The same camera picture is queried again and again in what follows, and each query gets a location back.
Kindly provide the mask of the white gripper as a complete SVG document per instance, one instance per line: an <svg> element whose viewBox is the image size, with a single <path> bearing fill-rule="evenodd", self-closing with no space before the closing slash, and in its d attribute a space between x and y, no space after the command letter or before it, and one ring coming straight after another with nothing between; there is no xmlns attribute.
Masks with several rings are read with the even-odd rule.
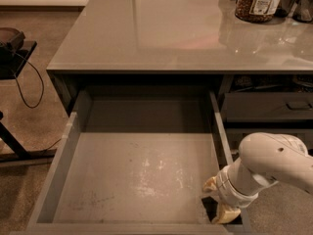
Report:
<svg viewBox="0 0 313 235"><path fill-rule="evenodd" d="M223 167L215 176L208 178L202 190L205 193L212 191L218 192L222 203L217 204L213 224L226 224L234 221L240 214L241 210L247 208L257 197L258 194L244 195L240 193L231 183L228 176L229 166Z"/></svg>

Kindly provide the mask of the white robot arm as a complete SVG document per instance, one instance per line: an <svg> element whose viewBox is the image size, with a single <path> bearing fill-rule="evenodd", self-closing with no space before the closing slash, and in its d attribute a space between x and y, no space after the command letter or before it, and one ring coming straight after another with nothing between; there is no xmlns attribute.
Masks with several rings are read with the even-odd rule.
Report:
<svg viewBox="0 0 313 235"><path fill-rule="evenodd" d="M284 182L313 194L313 157L305 144L287 134L255 132L239 145L239 157L205 181L205 192L219 197L214 224L235 220L259 192Z"/></svg>

